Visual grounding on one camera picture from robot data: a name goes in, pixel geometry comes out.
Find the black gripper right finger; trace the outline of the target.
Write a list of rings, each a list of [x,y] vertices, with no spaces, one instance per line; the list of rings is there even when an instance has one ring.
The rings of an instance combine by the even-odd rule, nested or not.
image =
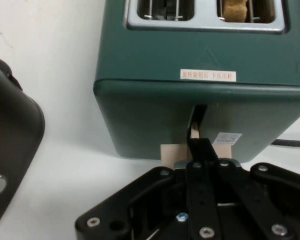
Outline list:
[[[262,240],[300,240],[300,175],[268,163],[250,171],[231,159],[218,166],[220,179],[236,195]]]

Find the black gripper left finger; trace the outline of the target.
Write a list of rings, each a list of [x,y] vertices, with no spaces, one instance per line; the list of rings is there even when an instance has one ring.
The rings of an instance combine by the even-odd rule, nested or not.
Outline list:
[[[75,221],[79,240],[221,240],[210,173],[217,161],[206,138],[188,141],[185,168],[155,167]]]

